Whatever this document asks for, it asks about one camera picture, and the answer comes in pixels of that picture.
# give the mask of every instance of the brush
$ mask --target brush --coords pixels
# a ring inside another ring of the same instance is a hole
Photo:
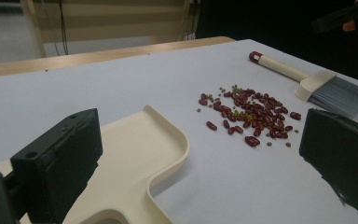
[[[350,119],[358,113],[358,86],[337,77],[337,73],[323,70],[310,76],[257,51],[251,52],[249,59],[300,82],[296,96],[305,102],[309,101]]]

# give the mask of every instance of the white tabletop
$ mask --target white tabletop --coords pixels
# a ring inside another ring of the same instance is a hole
[[[310,74],[322,69],[243,40],[0,77],[0,161],[75,112],[98,108],[104,125],[152,105],[190,141],[183,168],[153,189],[175,223],[358,223],[358,212],[298,155],[307,111],[319,107],[296,98],[295,81],[251,63],[253,50]],[[291,147],[283,140],[268,147],[263,135],[250,148],[244,134],[228,135],[220,115],[198,104],[201,93],[233,85],[267,92],[303,115],[286,121],[300,130],[290,135]],[[219,129],[207,129],[207,120]]]

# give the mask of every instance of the wooden table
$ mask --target wooden table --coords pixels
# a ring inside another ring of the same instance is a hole
[[[90,53],[65,55],[59,57],[32,59],[13,63],[0,63],[0,76],[49,70],[53,68],[70,67],[86,63],[97,63],[176,49],[190,49],[208,45],[222,44],[232,41],[234,40],[231,38],[219,36],[205,39],[141,46],[128,49],[111,49]]]

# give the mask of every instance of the floor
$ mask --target floor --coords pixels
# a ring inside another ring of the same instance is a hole
[[[148,43],[148,36],[80,41],[68,43],[68,51],[70,54],[75,54],[142,46]],[[60,54],[63,54],[62,43],[57,43],[57,49]],[[46,44],[45,50],[48,57],[58,56],[54,44]],[[0,63],[37,57],[38,53],[28,30],[27,20],[22,13],[21,4],[0,3]]]

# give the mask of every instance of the beige plastic tray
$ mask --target beige plastic tray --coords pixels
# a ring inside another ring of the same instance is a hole
[[[150,188],[182,166],[189,151],[186,136],[149,105],[101,132],[99,167],[64,223],[172,223]],[[0,163],[0,171],[8,173],[8,166]]]

